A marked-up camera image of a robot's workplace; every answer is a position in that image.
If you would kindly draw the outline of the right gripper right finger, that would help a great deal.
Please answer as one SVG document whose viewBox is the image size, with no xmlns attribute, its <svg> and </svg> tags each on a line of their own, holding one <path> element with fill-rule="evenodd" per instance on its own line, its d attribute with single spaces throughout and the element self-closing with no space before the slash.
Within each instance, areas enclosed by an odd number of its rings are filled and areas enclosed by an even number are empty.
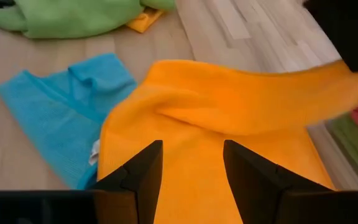
<svg viewBox="0 0 358 224">
<path fill-rule="evenodd" d="M 225 140 L 223 159 L 243 224 L 274 224 L 281 197 L 287 191 L 329 191 L 233 140 Z"/>
</svg>

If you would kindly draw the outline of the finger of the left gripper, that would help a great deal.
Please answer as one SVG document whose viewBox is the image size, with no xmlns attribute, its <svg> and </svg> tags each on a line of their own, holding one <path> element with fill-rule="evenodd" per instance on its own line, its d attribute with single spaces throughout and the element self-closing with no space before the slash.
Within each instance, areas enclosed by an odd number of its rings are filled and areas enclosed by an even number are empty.
<svg viewBox="0 0 358 224">
<path fill-rule="evenodd" d="M 305 0 L 335 49 L 353 72 L 358 72 L 358 0 Z"/>
</svg>

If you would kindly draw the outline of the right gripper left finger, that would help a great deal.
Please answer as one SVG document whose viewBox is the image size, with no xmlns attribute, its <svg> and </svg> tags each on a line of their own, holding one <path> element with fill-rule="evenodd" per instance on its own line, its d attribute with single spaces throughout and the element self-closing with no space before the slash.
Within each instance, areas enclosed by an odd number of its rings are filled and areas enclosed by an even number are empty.
<svg viewBox="0 0 358 224">
<path fill-rule="evenodd" d="M 92 186 L 98 224 L 154 224 L 163 168 L 156 140 Z"/>
</svg>

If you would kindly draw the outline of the orange microfiber towel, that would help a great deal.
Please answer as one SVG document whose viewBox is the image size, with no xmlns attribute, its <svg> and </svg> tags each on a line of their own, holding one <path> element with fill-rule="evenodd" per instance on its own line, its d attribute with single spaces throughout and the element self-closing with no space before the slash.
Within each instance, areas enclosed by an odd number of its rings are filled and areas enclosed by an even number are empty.
<svg viewBox="0 0 358 224">
<path fill-rule="evenodd" d="M 144 33 L 165 11 L 146 7 L 135 19 L 129 21 L 126 26 L 138 33 Z"/>
<path fill-rule="evenodd" d="M 293 73 L 161 60 L 105 119 L 98 178 L 161 140 L 154 223 L 241 224 L 224 168 L 224 141 L 332 187 L 306 127 L 357 105 L 358 73 L 341 60 Z"/>
</svg>

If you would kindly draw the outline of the blue microfiber towel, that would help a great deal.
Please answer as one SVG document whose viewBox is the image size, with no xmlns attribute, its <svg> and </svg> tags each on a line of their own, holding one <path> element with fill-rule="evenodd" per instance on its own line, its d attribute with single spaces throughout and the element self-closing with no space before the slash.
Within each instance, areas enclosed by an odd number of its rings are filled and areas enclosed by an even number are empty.
<svg viewBox="0 0 358 224">
<path fill-rule="evenodd" d="M 102 54 L 47 77 L 24 70 L 0 84 L 0 97 L 52 170 L 83 190 L 96 182 L 104 120 L 136 86 L 115 54 Z"/>
</svg>

